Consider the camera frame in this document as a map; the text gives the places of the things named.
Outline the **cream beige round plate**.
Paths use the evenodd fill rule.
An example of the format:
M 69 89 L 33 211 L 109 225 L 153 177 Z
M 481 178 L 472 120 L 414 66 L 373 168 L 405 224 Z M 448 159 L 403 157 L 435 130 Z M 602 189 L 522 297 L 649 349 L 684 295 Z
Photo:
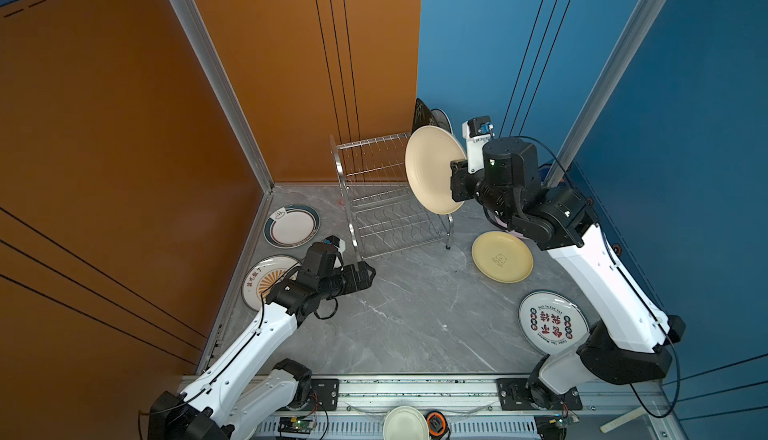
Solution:
M 463 204 L 452 198 L 451 162 L 463 161 L 466 154 L 455 137 L 436 126 L 413 132 L 405 152 L 409 186 L 419 203 L 438 215 L 449 215 Z

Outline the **silver wire dish rack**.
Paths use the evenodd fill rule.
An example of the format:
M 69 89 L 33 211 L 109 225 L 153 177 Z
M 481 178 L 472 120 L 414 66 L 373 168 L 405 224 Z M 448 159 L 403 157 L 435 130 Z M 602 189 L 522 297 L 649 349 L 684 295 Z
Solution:
M 369 260 L 433 243 L 453 244 L 454 219 L 427 210 L 406 175 L 410 135 L 339 143 L 330 139 L 355 255 Z

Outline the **black square floral plate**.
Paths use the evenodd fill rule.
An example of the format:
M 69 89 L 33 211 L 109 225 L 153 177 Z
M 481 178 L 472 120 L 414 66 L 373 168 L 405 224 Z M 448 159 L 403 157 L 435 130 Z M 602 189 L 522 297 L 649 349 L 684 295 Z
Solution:
M 424 126 L 437 125 L 438 123 L 435 120 L 430 108 L 420 98 L 417 98 L 414 104 L 414 115 L 411 132 L 415 132 Z

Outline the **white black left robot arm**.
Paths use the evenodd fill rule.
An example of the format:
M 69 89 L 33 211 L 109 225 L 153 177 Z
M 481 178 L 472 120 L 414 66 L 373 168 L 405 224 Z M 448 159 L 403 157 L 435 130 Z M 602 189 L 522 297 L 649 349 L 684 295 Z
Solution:
M 303 406 L 311 391 L 309 368 L 285 359 L 255 389 L 248 386 L 276 349 L 324 301 L 371 287 L 376 270 L 347 264 L 335 236 L 313 243 L 304 258 L 257 297 L 256 319 L 223 355 L 181 392 L 162 393 L 137 415 L 142 439 L 249 439 L 269 416 Z

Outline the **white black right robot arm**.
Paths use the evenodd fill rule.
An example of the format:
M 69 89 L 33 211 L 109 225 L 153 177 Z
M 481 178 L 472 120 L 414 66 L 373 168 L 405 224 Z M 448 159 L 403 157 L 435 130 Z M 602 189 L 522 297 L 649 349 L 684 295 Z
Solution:
M 626 271 L 585 197 L 570 186 L 543 187 L 536 147 L 523 139 L 482 134 L 466 146 L 467 159 L 451 164 L 453 201 L 476 200 L 494 226 L 547 252 L 600 317 L 579 345 L 536 365 L 527 381 L 531 402 L 549 408 L 594 379 L 628 386 L 664 379 L 678 364 L 674 346 L 685 323 L 657 307 Z

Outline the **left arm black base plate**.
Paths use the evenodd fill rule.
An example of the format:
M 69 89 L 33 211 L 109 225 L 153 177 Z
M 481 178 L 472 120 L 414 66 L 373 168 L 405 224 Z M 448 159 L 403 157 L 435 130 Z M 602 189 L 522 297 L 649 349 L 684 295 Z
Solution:
M 291 411 L 337 410 L 339 399 L 339 380 L 336 378 L 313 378 L 301 381 L 293 400 L 287 409 Z

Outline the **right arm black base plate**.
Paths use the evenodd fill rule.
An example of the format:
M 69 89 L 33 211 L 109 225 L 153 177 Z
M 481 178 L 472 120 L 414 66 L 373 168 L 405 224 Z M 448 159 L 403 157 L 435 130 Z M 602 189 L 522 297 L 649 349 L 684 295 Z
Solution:
M 504 411 L 580 411 L 581 396 L 576 388 L 557 395 L 541 382 L 530 384 L 523 378 L 496 380 L 497 394 Z

